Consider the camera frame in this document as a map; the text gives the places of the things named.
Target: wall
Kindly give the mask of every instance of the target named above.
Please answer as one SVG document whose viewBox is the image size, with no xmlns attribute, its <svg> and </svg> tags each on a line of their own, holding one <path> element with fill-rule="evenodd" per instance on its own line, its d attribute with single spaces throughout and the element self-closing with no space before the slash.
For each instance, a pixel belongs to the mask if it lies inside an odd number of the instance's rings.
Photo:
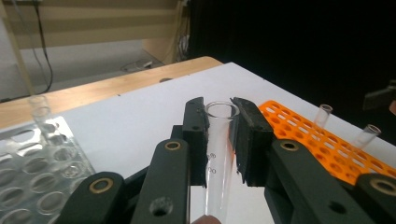
<svg viewBox="0 0 396 224">
<path fill-rule="evenodd" d="M 21 49 L 30 48 L 19 15 L 4 2 L 12 31 Z M 19 3 L 38 42 L 32 3 Z M 108 41 L 169 37 L 173 33 L 177 0 L 43 0 L 39 12 L 48 47 Z"/>
</svg>

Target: white table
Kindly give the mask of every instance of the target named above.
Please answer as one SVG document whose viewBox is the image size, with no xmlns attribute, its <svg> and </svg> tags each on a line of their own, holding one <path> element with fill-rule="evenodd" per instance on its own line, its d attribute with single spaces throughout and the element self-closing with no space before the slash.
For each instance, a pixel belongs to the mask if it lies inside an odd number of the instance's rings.
<svg viewBox="0 0 396 224">
<path fill-rule="evenodd" d="M 173 125 L 182 124 L 186 102 L 200 96 L 205 104 L 235 96 L 256 105 L 274 100 L 310 120 L 318 112 L 315 105 L 227 63 L 58 115 L 65 118 L 96 172 L 128 177 L 149 165 L 157 144 L 170 137 Z M 361 131 L 335 116 L 330 117 L 326 129 L 347 141 Z M 376 138 L 366 151 L 396 167 L 395 146 Z M 274 223 L 264 188 L 243 185 L 233 168 L 227 223 Z M 203 189 L 192 187 L 191 221 L 203 213 L 203 201 Z"/>
</svg>

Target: glass cylinder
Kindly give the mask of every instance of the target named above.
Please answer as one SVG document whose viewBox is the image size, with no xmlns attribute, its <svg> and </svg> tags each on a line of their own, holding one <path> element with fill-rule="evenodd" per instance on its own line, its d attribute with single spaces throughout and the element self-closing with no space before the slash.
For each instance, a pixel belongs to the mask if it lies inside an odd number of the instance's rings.
<svg viewBox="0 0 396 224">
<path fill-rule="evenodd" d="M 329 119 L 330 114 L 332 113 L 332 107 L 329 105 L 320 105 L 319 111 L 314 119 L 315 127 L 319 129 L 323 129 L 326 125 L 327 120 Z"/>
<path fill-rule="evenodd" d="M 59 146 L 64 142 L 64 136 L 58 130 L 58 124 L 52 118 L 50 108 L 38 107 L 32 110 L 32 117 L 41 134 L 50 145 Z"/>
<path fill-rule="evenodd" d="M 225 223 L 233 169 L 233 143 L 239 108 L 228 102 L 205 107 L 209 121 L 206 166 L 205 214 Z"/>
<path fill-rule="evenodd" d="M 381 130 L 375 127 L 373 124 L 368 124 L 352 141 L 351 145 L 353 147 L 364 149 L 373 139 L 375 139 Z"/>
<path fill-rule="evenodd" d="M 50 107 L 45 95 L 32 95 L 27 99 L 27 101 L 29 102 L 32 111 L 39 107 Z"/>
</svg>

